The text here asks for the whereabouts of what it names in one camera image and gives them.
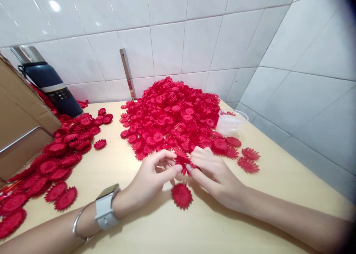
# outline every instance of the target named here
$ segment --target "bottle lid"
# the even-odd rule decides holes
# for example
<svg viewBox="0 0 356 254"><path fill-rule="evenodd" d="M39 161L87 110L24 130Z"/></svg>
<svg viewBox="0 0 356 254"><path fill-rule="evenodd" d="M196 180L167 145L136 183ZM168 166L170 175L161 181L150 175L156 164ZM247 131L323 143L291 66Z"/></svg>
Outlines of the bottle lid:
<svg viewBox="0 0 356 254"><path fill-rule="evenodd" d="M10 47L21 64L45 62L45 59L34 46L20 45Z"/></svg>

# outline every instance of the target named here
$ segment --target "hand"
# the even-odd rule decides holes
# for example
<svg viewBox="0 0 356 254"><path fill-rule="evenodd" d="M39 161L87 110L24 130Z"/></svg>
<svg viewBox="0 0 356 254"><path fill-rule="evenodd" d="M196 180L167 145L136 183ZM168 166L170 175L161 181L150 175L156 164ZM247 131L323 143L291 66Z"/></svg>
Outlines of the hand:
<svg viewBox="0 0 356 254"><path fill-rule="evenodd" d="M129 186L119 192L113 201L115 216L120 218L146 204L163 185L182 171L182 165L173 160L176 154L161 150L146 157Z"/></svg>
<svg viewBox="0 0 356 254"><path fill-rule="evenodd" d="M235 177L220 157L214 156L208 147L202 149L197 146L191 153L191 161L205 173L186 165L194 180L227 208L243 211L242 202L246 186Z"/></svg>

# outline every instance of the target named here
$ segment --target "watch face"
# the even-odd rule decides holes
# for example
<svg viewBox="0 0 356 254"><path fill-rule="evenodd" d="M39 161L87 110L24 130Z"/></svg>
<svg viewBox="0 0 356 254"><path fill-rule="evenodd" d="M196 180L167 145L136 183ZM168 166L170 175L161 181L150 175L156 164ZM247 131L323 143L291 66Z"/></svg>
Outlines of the watch face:
<svg viewBox="0 0 356 254"><path fill-rule="evenodd" d="M119 184L117 183L117 184L114 184L114 185L112 185L112 186L110 186L110 187L108 187L108 188L105 188L102 192L101 192L101 194L99 194L99 196L97 197L97 199L99 199L99 198L102 198L103 196L106 196L106 195L108 195L108 194L110 194L110 193L112 193L112 192L117 192L119 190Z"/></svg>

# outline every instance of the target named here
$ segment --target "silver bangle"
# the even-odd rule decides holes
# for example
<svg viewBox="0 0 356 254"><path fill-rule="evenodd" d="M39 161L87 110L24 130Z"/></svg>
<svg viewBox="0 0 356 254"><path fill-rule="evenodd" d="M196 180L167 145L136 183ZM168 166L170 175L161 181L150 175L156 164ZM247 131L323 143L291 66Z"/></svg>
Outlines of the silver bangle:
<svg viewBox="0 0 356 254"><path fill-rule="evenodd" d="M93 202L90 202L89 204L87 204L84 208L82 208L82 210L78 213L77 217L75 218L75 221L74 221L74 224L73 224L73 229L72 229L72 232L73 232L73 235L75 237L79 237L80 239L82 239L84 241L84 243L86 244L90 239L92 239L94 236L91 236L91 237L87 237L87 238L83 238L81 236L79 236L77 234L77 224L78 224L78 220L79 220L79 217L80 215L83 213L83 211L91 204L93 204Z"/></svg>

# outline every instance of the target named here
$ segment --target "smartwatch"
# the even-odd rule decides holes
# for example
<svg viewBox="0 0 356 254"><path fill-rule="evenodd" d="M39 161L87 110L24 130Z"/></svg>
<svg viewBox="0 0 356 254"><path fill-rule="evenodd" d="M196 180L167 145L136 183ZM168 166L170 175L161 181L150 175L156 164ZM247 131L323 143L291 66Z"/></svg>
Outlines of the smartwatch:
<svg viewBox="0 0 356 254"><path fill-rule="evenodd" d="M114 210L112 209L112 200L115 195L120 192L119 184L112 185L97 197L95 200L96 216L95 219L103 230L108 230L119 223L115 218Z"/></svg>

